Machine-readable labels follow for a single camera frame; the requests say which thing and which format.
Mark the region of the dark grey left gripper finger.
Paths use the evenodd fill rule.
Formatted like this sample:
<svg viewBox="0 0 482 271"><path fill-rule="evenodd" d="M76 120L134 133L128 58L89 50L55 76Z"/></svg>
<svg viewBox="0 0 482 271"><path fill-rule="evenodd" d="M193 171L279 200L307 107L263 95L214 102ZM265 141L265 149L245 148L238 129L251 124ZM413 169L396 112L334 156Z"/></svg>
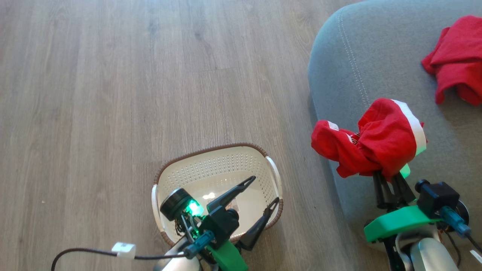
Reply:
<svg viewBox="0 0 482 271"><path fill-rule="evenodd" d="M243 193L256 179L256 176L248 177L246 180L242 181L238 185L234 186L232 189L228 190L221 196L217 197L214 201L207 204L208 212L212 212L218 207L225 208L231 201L238 196L240 193Z"/></svg>
<svg viewBox="0 0 482 271"><path fill-rule="evenodd" d="M270 217L275 208L279 204L279 198L275 198L263 211L262 216L256 223L248 230L237 242L239 250L252 251L255 244L258 242L260 235L263 233Z"/></svg>

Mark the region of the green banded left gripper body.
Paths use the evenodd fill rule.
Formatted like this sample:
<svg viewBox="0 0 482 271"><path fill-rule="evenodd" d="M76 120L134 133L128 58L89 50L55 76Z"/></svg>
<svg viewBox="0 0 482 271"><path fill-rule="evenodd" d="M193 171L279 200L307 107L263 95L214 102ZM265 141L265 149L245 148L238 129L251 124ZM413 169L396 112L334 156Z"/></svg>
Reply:
<svg viewBox="0 0 482 271"><path fill-rule="evenodd" d="M200 233L199 227L207 216L203 207L183 188L177 188L160 203L160 229L162 235L172 231L176 239L168 238L170 249L160 259L160 271L203 271L205 260L212 271L248 271L237 243L227 241L215 250L210 243L216 242L211 231Z"/></svg>

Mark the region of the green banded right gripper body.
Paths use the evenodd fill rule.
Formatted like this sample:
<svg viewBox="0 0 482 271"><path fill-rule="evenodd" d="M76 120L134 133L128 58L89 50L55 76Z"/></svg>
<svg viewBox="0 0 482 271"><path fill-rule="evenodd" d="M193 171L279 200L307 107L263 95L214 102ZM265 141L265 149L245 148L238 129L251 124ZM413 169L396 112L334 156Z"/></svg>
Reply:
<svg viewBox="0 0 482 271"><path fill-rule="evenodd" d="M383 213L364 226L365 240L367 242L378 242L393 235L408 233L411 230L429 226L430 223L435 226L436 222L441 221L439 218L429 218L416 203L417 200L415 199L407 206L402 206L399 209L395 209L391 205L388 207L377 206L379 213Z"/></svg>

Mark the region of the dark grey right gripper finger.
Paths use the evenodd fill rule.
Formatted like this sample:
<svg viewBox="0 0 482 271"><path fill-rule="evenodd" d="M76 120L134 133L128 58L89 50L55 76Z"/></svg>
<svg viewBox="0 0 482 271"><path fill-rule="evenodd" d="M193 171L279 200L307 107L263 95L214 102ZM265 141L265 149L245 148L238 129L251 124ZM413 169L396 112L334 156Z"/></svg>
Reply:
<svg viewBox="0 0 482 271"><path fill-rule="evenodd" d="M389 210L393 208L393 193L389 188L387 180L381 171L375 171L372 176L374 183L377 207L379 209Z"/></svg>
<svg viewBox="0 0 482 271"><path fill-rule="evenodd" d="M416 201L415 194L401 173L393 177L393 192L398 206L408 206Z"/></svg>

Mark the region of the red garment with white stripe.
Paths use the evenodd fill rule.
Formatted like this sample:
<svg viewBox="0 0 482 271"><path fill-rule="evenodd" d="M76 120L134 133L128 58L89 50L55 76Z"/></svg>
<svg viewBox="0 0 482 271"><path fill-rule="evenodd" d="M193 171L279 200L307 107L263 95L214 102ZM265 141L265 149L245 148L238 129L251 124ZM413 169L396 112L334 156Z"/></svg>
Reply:
<svg viewBox="0 0 482 271"><path fill-rule="evenodd" d="M339 163L342 177L384 177L401 173L407 177L408 163L426 150L423 122L405 102L376 99L358 122L358 132L340 128L334 122L319 120L311 135L311 146L320 156Z"/></svg>

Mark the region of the plain red garment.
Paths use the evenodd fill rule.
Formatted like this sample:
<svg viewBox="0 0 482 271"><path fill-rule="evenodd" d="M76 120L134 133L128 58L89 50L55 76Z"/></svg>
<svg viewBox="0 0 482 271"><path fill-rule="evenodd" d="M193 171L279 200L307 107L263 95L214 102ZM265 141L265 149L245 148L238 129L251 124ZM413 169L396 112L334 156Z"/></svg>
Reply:
<svg viewBox="0 0 482 271"><path fill-rule="evenodd" d="M434 50L421 64L436 78L437 104L453 89L470 105L482 105L482 17L461 17L442 29Z"/></svg>

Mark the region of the white laundry basket, brown rim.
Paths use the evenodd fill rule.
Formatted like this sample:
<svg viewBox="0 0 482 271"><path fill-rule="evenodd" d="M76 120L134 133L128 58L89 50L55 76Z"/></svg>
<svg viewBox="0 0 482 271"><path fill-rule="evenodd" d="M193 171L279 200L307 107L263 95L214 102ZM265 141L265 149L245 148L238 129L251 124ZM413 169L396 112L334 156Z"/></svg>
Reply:
<svg viewBox="0 0 482 271"><path fill-rule="evenodd" d="M239 228L231 242L239 240L260 218L263 210L276 198L279 204L266 229L273 227L284 208L282 180L273 159L261 147L251 143L215 146L192 152L165 163L154 179L151 204L154 219L167 245L173 247L182 237L175 223L160 212L162 202L176 189L185 189L203 208L224 192L248 177L255 181L228 204L239 213Z"/></svg>

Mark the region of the grey fabric sofa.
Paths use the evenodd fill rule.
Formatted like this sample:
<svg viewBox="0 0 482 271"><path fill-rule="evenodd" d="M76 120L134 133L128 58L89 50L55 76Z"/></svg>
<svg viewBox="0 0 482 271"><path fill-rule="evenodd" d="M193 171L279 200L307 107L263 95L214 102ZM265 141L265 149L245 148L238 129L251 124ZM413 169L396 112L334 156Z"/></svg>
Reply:
<svg viewBox="0 0 482 271"><path fill-rule="evenodd" d="M450 185L482 246L482 107L452 91L436 104L436 79L421 65L442 29L466 15L482 17L482 0L366 0L342 7L315 38L308 82L316 119L350 131L377 98L406 103L427 137L427 149L409 163L409 187L420 180Z"/></svg>

